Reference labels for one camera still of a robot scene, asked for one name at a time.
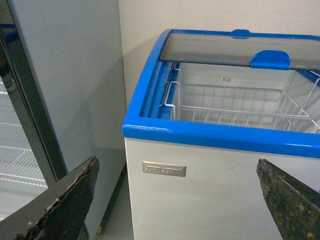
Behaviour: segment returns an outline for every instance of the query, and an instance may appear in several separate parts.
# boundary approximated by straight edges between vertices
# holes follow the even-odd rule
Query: brand logo plate
[[[149,174],[162,174],[176,177],[185,177],[187,167],[173,164],[164,164],[158,162],[143,161],[142,171]]]

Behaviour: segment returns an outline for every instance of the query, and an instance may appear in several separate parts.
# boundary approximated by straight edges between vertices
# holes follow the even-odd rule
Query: white wire basket
[[[305,111],[315,90],[319,88],[320,75],[315,72],[319,78],[303,104],[299,105],[288,95],[287,88],[189,83],[184,82],[182,69],[174,65],[172,70],[178,71],[177,81],[167,82],[165,98],[160,106],[171,107],[173,120],[320,133],[319,124]],[[293,77],[287,84],[288,88],[292,81]],[[175,94],[173,103],[169,104],[172,86],[175,86]]]

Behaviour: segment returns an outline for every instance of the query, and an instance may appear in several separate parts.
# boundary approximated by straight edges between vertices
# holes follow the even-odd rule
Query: gray floor
[[[128,176],[122,174],[101,222],[97,240],[134,240]]]

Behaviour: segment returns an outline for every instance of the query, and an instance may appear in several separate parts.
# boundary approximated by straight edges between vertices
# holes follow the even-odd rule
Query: glass sliding lid
[[[169,35],[160,60],[279,70],[320,70],[320,37],[248,30]]]

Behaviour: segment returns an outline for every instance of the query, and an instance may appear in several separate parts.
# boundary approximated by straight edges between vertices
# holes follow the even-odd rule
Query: white chest freezer
[[[320,190],[319,70],[317,36],[163,32],[122,128],[134,239],[282,239],[257,164]]]

